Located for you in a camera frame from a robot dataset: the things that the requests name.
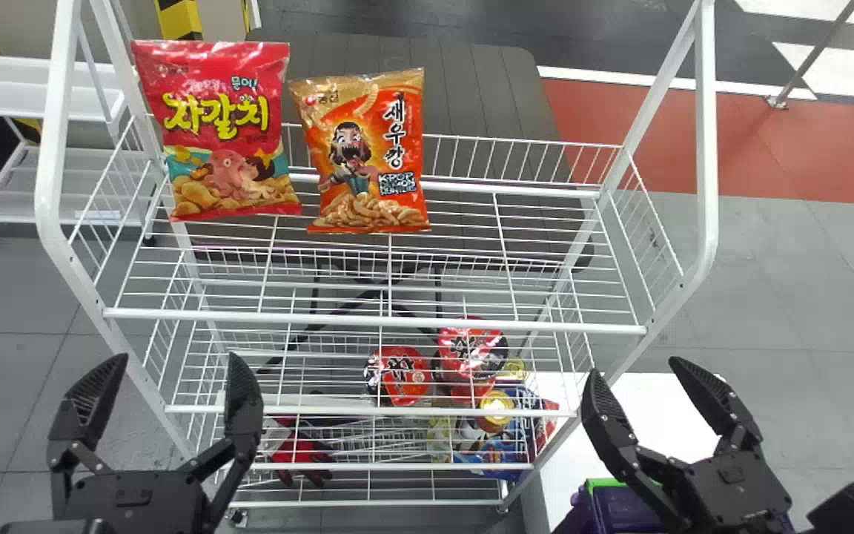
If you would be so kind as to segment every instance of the red floor stripe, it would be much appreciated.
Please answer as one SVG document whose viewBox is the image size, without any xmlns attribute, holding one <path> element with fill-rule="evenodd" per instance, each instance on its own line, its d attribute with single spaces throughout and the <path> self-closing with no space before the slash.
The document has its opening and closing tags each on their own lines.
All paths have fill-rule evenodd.
<svg viewBox="0 0 854 534">
<path fill-rule="evenodd" d="M 543 80 L 565 141 L 620 143 L 647 88 Z M 694 94 L 672 89 L 636 154 L 648 189 L 695 192 Z M 854 202 L 854 105 L 718 95 L 721 193 Z M 576 174 L 582 169 L 578 166 Z"/>
</svg>

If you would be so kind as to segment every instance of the black robotic claw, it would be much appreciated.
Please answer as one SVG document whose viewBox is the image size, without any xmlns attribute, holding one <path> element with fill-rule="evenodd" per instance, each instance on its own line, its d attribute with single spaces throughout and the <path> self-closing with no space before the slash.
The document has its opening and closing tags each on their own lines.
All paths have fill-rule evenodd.
<svg viewBox="0 0 854 534">
<path fill-rule="evenodd" d="M 41 532 L 210 533 L 255 459 L 263 403 L 255 375 L 237 355 L 227 362 L 225 438 L 173 471 L 114 471 L 94 450 L 110 417 L 128 355 L 116 355 L 65 393 L 48 434 L 55 521 L 5 525 L 10 534 Z M 210 500 L 202 482 L 231 462 Z M 72 484 L 78 464 L 92 476 Z"/>
<path fill-rule="evenodd" d="M 674 533 L 784 534 L 789 495 L 760 453 L 762 436 L 731 386 L 683 358 L 668 364 L 695 408 L 721 436 L 714 456 L 693 464 L 638 445 L 630 422 L 593 369 L 582 424 L 614 476 L 628 484 Z"/>
</svg>

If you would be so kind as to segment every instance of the caster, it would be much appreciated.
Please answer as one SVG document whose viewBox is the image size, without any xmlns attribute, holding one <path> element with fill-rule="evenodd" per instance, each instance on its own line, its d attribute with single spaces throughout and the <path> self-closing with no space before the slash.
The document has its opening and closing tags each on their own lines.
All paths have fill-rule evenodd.
<svg viewBox="0 0 854 534">
<path fill-rule="evenodd" d="M 230 520 L 235 527 L 246 527 L 246 519 L 248 514 L 246 510 L 229 510 L 226 512 L 226 519 Z"/>
</svg>

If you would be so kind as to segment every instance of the snack bag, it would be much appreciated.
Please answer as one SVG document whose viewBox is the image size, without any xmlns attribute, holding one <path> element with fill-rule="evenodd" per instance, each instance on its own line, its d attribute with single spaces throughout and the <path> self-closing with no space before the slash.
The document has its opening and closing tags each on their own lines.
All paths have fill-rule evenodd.
<svg viewBox="0 0 854 534">
<path fill-rule="evenodd" d="M 422 68 L 289 82 L 322 195 L 309 232 L 427 230 Z"/>
<path fill-rule="evenodd" d="M 302 213 L 280 135 L 288 44 L 133 41 L 131 50 L 163 129 L 170 220 Z"/>
</svg>

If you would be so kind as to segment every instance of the cartoon character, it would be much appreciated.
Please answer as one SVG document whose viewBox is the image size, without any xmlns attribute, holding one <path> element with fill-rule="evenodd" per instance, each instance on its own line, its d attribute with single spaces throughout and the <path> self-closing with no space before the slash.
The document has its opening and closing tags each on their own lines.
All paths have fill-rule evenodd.
<svg viewBox="0 0 854 534">
<path fill-rule="evenodd" d="M 242 173 L 243 189 L 250 193 L 248 197 L 251 199 L 266 199 L 271 200 L 275 195 L 274 181 L 271 180 L 275 174 L 275 162 L 268 162 L 268 167 L 262 161 L 262 158 L 251 156 L 246 158 L 246 162 L 255 168 L 255 176 L 250 177 L 250 173 Z"/>
<path fill-rule="evenodd" d="M 347 183 L 353 196 L 368 190 L 370 179 L 377 179 L 377 167 L 365 165 L 371 158 L 371 149 L 365 141 L 362 128 L 355 122 L 342 122 L 331 136 L 328 161 L 335 165 L 335 172 L 318 185 L 325 193 L 332 185 Z"/>
<path fill-rule="evenodd" d="M 250 193 L 243 188 L 243 183 L 259 176 L 259 169 L 247 162 L 243 156 L 224 148 L 213 150 L 210 159 L 203 166 L 209 171 L 203 179 L 204 185 L 219 191 L 219 195 L 224 199 L 248 199 Z"/>
</svg>

